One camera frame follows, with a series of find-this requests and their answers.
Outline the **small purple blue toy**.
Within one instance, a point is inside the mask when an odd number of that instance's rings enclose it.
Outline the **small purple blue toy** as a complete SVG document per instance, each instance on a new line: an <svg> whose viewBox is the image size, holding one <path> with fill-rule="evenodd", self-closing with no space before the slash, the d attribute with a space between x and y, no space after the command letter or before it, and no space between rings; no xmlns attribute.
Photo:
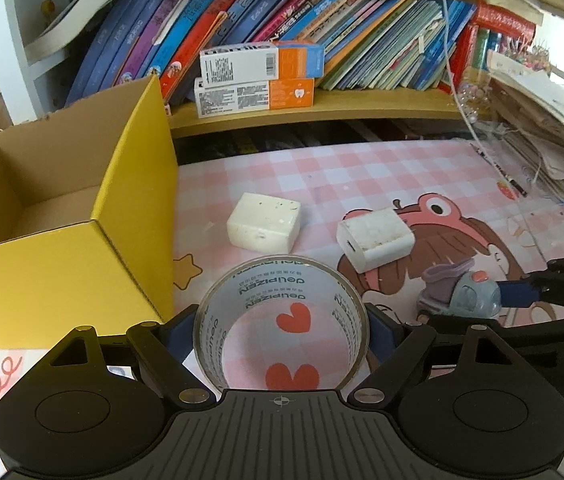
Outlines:
<svg viewBox="0 0 564 480"><path fill-rule="evenodd" d="M425 287L418 308L428 314L459 318L496 318L502 308L500 288L468 258L457 263L436 264L425 270Z"/></svg>

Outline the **white charger block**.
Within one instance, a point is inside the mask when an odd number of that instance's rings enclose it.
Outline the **white charger block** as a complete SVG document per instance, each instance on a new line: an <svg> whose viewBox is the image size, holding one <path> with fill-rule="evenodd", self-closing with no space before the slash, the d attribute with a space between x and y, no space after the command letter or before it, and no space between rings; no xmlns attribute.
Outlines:
<svg viewBox="0 0 564 480"><path fill-rule="evenodd" d="M336 228L336 240L357 273L410 255L416 237L393 209L349 211Z"/></svg>

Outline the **clear packing tape roll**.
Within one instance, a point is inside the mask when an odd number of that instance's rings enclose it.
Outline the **clear packing tape roll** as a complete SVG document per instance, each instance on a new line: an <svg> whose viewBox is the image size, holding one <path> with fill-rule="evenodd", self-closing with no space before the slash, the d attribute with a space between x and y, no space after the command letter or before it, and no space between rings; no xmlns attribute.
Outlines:
<svg viewBox="0 0 564 480"><path fill-rule="evenodd" d="M206 292L193 329L198 365L219 391L340 390L364 367L369 344L354 286L302 256L228 271Z"/></svg>

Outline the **white foam cube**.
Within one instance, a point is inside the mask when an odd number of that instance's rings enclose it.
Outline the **white foam cube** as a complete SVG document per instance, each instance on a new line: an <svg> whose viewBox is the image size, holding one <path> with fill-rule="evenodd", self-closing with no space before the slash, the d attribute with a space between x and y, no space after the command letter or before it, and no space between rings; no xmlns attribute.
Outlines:
<svg viewBox="0 0 564 480"><path fill-rule="evenodd" d="M230 214L230 243L260 254L289 254L300 230L297 200L245 192Z"/></svg>

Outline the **black pen on mat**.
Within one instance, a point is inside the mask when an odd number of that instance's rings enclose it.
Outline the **black pen on mat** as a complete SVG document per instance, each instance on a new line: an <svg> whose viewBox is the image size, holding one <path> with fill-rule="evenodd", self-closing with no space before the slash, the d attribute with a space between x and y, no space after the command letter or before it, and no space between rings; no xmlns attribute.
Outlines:
<svg viewBox="0 0 564 480"><path fill-rule="evenodd" d="M483 160L486 160L486 162L489 162L491 164L491 166L493 166L495 168L495 170L498 171L498 173L500 174L501 177L503 177L504 180L506 180L506 182L508 182L508 185L512 186L512 188L514 188L514 190L520 194L523 197L527 197L528 193L524 190L524 188L522 188L522 186L517 182L517 180L513 179L510 174L508 174L506 172L506 170L504 170L499 164L498 162L495 162L487 153L485 153L481 148L479 148L476 144L474 143L470 143L470 145L472 146L473 150L476 151L477 155L480 155L480 157Z"/></svg>

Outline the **yellow cardboard box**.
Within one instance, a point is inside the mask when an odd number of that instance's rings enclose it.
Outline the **yellow cardboard box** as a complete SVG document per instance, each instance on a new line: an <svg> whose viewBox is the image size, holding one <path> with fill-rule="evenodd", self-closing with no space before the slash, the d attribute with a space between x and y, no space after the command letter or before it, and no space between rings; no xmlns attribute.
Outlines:
<svg viewBox="0 0 564 480"><path fill-rule="evenodd" d="M153 77L0 132L0 349L170 318L176 185Z"/></svg>

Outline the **stack of papers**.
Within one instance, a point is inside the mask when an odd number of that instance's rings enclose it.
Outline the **stack of papers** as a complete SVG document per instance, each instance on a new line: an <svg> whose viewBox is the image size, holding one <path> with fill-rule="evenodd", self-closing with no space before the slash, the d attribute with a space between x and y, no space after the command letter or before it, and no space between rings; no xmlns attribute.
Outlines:
<svg viewBox="0 0 564 480"><path fill-rule="evenodd" d="M564 88L543 70L490 50L487 53L488 102L506 122L500 138L564 203Z"/></svg>

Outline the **lower orange white toothpaste box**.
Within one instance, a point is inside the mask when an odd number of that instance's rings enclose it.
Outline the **lower orange white toothpaste box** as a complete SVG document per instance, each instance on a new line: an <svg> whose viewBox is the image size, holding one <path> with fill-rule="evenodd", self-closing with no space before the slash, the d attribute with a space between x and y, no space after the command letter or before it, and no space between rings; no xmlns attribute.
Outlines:
<svg viewBox="0 0 564 480"><path fill-rule="evenodd" d="M194 98L199 118L290 110L314 105L314 78L254 81L206 88L195 79Z"/></svg>

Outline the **orange white toothpaste box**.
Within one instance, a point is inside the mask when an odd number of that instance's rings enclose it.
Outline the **orange white toothpaste box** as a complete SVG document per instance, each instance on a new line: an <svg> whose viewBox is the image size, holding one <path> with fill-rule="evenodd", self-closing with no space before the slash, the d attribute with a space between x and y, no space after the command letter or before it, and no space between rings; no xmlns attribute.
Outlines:
<svg viewBox="0 0 564 480"><path fill-rule="evenodd" d="M254 81L206 88L195 79L194 98L199 118L290 110L314 105L314 78Z"/></svg>
<svg viewBox="0 0 564 480"><path fill-rule="evenodd" d="M200 53L206 88L226 84L323 76L324 47L303 41L249 42Z"/></svg>

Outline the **upper orange white toothpaste box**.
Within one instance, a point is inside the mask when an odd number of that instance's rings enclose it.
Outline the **upper orange white toothpaste box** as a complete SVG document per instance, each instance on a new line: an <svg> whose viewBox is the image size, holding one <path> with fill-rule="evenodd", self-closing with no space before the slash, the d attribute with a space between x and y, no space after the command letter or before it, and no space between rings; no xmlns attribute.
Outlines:
<svg viewBox="0 0 564 480"><path fill-rule="evenodd" d="M324 47L303 41L249 42L200 53L206 88L226 84L323 76Z"/></svg>

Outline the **row of leaning books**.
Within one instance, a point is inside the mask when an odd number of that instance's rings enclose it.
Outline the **row of leaning books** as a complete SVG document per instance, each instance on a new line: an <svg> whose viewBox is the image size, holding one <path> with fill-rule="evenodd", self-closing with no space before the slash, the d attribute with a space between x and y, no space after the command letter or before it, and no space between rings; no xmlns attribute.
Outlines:
<svg viewBox="0 0 564 480"><path fill-rule="evenodd" d="M203 50L249 42L324 47L314 90L460 90L487 53L522 58L541 23L521 0L113 0L67 99L147 76L195 102Z"/></svg>

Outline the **thick white lying book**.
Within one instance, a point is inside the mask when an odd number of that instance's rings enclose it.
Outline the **thick white lying book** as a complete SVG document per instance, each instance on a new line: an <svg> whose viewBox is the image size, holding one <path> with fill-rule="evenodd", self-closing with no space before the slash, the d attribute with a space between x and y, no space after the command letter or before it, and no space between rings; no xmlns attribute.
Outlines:
<svg viewBox="0 0 564 480"><path fill-rule="evenodd" d="M35 63L68 46L89 22L113 0L73 0L42 34L25 47L29 63Z"/></svg>

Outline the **white bookshelf frame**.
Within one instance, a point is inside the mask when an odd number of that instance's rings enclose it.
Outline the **white bookshelf frame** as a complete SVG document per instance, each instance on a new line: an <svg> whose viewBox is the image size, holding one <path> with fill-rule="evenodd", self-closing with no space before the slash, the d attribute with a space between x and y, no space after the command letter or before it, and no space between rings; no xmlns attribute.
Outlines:
<svg viewBox="0 0 564 480"><path fill-rule="evenodd" d="M68 46L35 63L25 47L73 0L0 0L0 89L12 122L28 122L62 107L96 28L99 10Z"/></svg>

